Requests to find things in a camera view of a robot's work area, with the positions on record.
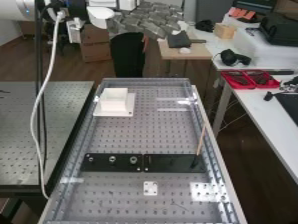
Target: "red container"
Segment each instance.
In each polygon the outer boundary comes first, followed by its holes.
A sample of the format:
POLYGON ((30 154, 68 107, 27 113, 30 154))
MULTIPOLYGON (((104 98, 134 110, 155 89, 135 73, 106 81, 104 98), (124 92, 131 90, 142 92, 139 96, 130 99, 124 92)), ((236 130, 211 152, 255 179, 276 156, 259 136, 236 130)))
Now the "red container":
POLYGON ((248 70, 245 75, 253 80, 260 89, 280 88, 280 82, 263 70, 248 70))
POLYGON ((256 83, 245 74, 239 70, 223 71, 223 77, 235 89, 256 89, 256 83))

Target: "cardboard box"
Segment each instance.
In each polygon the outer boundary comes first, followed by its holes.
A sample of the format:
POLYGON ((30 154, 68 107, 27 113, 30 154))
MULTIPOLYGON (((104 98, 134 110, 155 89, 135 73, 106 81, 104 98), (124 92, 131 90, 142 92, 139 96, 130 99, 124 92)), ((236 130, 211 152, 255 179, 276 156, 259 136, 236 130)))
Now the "cardboard box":
POLYGON ((25 35, 35 35, 35 22, 19 21, 22 33, 25 35))
POLYGON ((110 33, 94 25, 82 32, 82 55, 84 62, 111 60, 110 33))
POLYGON ((82 43, 82 55, 84 62, 111 60, 110 43, 82 43))
POLYGON ((110 42, 110 32, 88 24, 82 32, 83 43, 107 43, 110 42))
POLYGON ((236 33, 236 28, 233 26, 227 26, 221 23, 216 24, 215 34, 221 39, 233 39, 236 33))

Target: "clear acrylic enclosure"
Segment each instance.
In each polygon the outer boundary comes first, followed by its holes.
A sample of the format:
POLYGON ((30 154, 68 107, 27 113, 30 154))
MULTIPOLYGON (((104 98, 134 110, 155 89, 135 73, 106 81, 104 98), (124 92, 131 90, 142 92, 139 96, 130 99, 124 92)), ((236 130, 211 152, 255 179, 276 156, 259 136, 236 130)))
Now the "clear acrylic enclosure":
POLYGON ((94 117, 91 106, 45 223, 239 223, 209 132, 206 172, 82 171, 88 153, 196 154, 199 148, 206 121, 188 79, 106 79, 98 96, 106 88, 136 93, 135 116, 94 117), (156 184, 156 194, 144 193, 146 183, 156 184))

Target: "computer monitor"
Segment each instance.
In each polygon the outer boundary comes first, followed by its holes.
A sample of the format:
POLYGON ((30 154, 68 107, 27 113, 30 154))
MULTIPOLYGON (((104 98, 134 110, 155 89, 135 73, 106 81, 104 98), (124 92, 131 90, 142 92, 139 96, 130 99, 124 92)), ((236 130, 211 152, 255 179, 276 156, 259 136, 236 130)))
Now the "computer monitor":
POLYGON ((271 13, 276 5, 277 0, 235 0, 233 2, 235 7, 256 11, 261 14, 271 13))

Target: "floor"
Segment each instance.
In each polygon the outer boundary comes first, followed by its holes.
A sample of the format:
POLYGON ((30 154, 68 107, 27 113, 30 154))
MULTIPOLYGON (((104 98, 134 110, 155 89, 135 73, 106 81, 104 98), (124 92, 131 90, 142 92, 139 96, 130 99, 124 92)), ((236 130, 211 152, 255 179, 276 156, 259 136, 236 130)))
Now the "floor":
MULTIPOLYGON (((49 59, 50 54, 46 53, 45 61, 49 59)), ((154 60, 155 56, 148 57, 147 76, 152 76, 162 69, 154 60)), ((0 48, 0 81, 33 81, 34 62, 33 40, 21 40, 0 48)), ((114 62, 84 63, 79 48, 68 47, 64 57, 58 55, 53 80, 95 80, 99 84, 103 78, 114 76, 114 62)), ((227 123, 244 112, 243 107, 236 104, 227 114, 227 123)), ((297 184, 248 116, 221 131, 219 144, 248 222, 252 224, 297 223, 297 184)), ((38 217, 23 205, 14 224, 26 223, 38 223, 38 217)))

